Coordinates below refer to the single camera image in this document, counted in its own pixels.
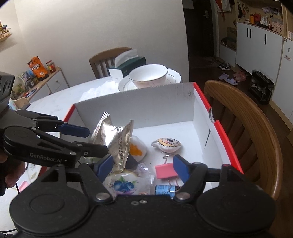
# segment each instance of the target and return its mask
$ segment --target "purple slipper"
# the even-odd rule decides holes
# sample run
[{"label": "purple slipper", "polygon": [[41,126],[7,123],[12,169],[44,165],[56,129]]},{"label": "purple slipper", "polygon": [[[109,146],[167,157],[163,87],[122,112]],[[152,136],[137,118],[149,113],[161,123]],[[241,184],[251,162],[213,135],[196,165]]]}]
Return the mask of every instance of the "purple slipper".
[{"label": "purple slipper", "polygon": [[223,80],[223,79],[227,79],[228,77],[229,77],[229,75],[224,73],[221,76],[219,76],[219,79]]},{"label": "purple slipper", "polygon": [[225,79],[225,81],[233,86],[238,85],[238,83],[234,79]]}]

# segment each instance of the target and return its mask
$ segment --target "white saucer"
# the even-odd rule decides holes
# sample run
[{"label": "white saucer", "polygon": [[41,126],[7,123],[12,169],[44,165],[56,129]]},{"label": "white saucer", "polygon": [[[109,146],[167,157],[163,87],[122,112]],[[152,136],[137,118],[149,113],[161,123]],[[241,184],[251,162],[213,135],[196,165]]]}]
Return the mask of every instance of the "white saucer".
[{"label": "white saucer", "polygon": [[[180,74],[170,68],[168,69],[169,71],[166,77],[166,81],[162,85],[180,83],[181,82]],[[126,76],[120,81],[118,85],[118,89],[120,92],[125,92],[125,91],[139,89],[139,88],[134,85],[134,83],[131,81],[131,79],[128,76]]]}]

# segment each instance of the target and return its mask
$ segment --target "orange package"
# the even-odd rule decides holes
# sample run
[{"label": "orange package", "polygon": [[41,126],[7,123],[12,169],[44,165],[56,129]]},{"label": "orange package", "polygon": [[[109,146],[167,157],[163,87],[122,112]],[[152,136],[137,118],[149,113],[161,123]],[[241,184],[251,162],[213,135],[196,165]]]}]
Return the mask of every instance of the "orange package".
[{"label": "orange package", "polygon": [[39,81],[42,81],[49,77],[49,74],[45,67],[43,66],[42,62],[40,61],[39,57],[36,56],[31,59],[30,62],[28,62],[28,66],[31,68],[31,70],[34,72],[34,74],[37,76]]}]

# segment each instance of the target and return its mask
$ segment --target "orange bottle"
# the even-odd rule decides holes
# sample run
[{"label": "orange bottle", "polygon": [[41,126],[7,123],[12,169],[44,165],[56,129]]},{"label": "orange bottle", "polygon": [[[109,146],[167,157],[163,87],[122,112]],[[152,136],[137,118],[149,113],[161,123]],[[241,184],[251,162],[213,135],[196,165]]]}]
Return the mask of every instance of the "orange bottle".
[{"label": "orange bottle", "polygon": [[254,25],[254,15],[250,14],[250,23]]}]

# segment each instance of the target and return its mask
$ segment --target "snack box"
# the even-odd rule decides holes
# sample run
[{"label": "snack box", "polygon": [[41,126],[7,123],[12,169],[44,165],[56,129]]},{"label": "snack box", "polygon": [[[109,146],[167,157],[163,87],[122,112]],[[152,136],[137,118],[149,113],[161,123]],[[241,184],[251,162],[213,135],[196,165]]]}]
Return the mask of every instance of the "snack box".
[{"label": "snack box", "polygon": [[[113,125],[126,125],[134,120],[133,135],[147,146],[142,162],[155,175],[155,165],[164,164],[164,154],[151,142],[169,137],[179,140],[182,147],[176,152],[190,163],[205,163],[209,168],[231,164],[242,172],[231,143],[219,121],[214,121],[212,109],[196,83],[181,83],[110,94],[78,102],[70,108],[64,121],[86,126],[91,132],[104,112]],[[88,142],[88,138],[61,135],[67,141]],[[155,185],[168,185],[167,180],[155,178]],[[207,183],[206,188],[218,186]]]}]

